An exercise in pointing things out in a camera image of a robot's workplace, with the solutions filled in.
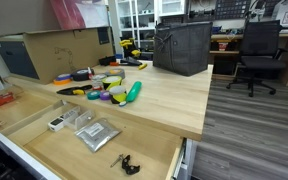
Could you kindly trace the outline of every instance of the yellow roll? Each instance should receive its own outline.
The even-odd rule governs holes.
[[[113,104],[125,101],[126,96],[126,89],[123,86],[114,86],[110,89],[110,98]]]
[[[110,76],[103,79],[103,86],[105,90],[110,90],[114,86],[119,86],[122,83],[122,78],[120,76]]]

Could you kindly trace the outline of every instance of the purple object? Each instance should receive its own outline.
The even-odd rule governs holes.
[[[103,101],[110,100],[110,99],[111,99],[111,98],[110,98],[110,93],[109,93],[108,91],[103,91],[103,92],[101,92],[101,94],[100,94],[100,98],[101,98],[101,100],[103,100]]]

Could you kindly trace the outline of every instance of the pegboard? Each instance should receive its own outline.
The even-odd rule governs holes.
[[[242,19],[250,4],[251,0],[217,0],[215,19]]]

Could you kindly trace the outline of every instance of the drawer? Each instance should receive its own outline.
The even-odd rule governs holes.
[[[109,112],[96,111],[95,119],[106,118],[122,132],[99,151],[92,153],[73,130],[64,127],[52,132],[47,128],[49,121],[75,104],[61,105],[58,100],[26,91],[17,93],[17,97],[20,98],[12,102],[15,103],[13,106],[6,104],[0,107],[5,109],[0,110],[1,120],[8,117],[10,112],[33,109],[13,115],[9,126],[0,128],[0,141],[7,146],[5,149],[9,154],[14,153],[14,148],[19,148],[23,154],[33,157],[61,179],[171,179],[174,174],[183,142],[177,135],[141,125],[132,119],[113,116]],[[140,172],[126,175],[121,163],[110,168],[119,154],[130,154],[130,164],[140,165]],[[45,175],[43,173],[49,175],[39,166],[36,166],[36,171],[42,176]]]
[[[15,100],[0,106],[0,120],[5,122],[3,126],[0,126],[0,132],[8,132],[23,127],[63,104],[57,98],[23,91],[16,86],[1,90],[0,95],[6,92],[13,92]]]

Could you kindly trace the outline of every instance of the black bag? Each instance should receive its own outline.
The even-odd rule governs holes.
[[[212,22],[156,26],[153,66],[184,76],[207,69]]]

